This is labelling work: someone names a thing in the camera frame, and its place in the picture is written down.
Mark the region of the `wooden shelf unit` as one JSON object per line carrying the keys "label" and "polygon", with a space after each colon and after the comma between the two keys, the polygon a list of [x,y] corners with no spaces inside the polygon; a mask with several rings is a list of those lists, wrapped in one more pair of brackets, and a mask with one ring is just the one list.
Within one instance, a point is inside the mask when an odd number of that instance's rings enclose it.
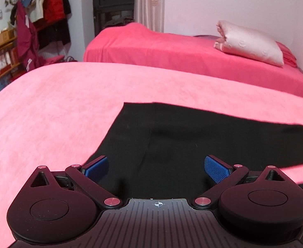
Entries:
{"label": "wooden shelf unit", "polygon": [[0,91],[10,84],[12,73],[19,69],[16,28],[0,32]]}

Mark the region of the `red bed cover far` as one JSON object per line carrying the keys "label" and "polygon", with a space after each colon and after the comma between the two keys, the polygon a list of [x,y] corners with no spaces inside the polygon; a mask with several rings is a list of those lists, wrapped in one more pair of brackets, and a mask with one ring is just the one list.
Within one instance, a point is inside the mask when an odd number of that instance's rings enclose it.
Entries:
{"label": "red bed cover far", "polygon": [[108,27],[86,47],[85,62],[123,63],[201,74],[303,97],[303,73],[214,48],[214,38],[154,32],[142,24]]}

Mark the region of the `black pants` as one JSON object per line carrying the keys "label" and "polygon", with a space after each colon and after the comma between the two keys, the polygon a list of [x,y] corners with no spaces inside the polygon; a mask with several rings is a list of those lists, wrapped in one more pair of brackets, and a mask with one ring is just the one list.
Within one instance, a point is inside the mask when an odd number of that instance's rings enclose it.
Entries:
{"label": "black pants", "polygon": [[207,155],[258,171],[303,164],[303,126],[126,103],[92,159],[102,155],[109,171],[99,184],[122,200],[191,199],[211,187],[204,170]]}

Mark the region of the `red pillow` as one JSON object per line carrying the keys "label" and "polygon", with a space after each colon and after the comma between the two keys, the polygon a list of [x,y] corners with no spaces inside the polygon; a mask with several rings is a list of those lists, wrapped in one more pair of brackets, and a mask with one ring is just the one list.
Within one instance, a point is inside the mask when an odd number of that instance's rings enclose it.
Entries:
{"label": "red pillow", "polygon": [[283,60],[284,63],[293,67],[293,68],[297,68],[297,59],[296,57],[293,55],[293,53],[291,52],[291,50],[286,47],[284,44],[277,42],[277,45],[279,46],[279,48],[281,49],[281,52],[283,53]]}

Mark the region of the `hanging clothes on rack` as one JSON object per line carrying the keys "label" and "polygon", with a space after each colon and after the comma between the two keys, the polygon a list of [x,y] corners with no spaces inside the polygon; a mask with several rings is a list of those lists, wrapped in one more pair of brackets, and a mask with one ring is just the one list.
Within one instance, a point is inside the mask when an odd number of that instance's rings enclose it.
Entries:
{"label": "hanging clothes on rack", "polygon": [[17,0],[11,24],[16,25],[18,59],[26,71],[48,64],[39,51],[51,43],[71,43],[69,0]]}

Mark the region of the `pink bed blanket near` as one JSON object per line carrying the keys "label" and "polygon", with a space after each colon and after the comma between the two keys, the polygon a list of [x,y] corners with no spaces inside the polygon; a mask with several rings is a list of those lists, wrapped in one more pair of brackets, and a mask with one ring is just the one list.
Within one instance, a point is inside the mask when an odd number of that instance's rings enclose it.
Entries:
{"label": "pink bed blanket near", "polygon": [[302,97],[221,78],[115,63],[32,70],[0,91],[0,247],[14,242],[6,213],[35,168],[85,162],[126,102],[303,125]]}

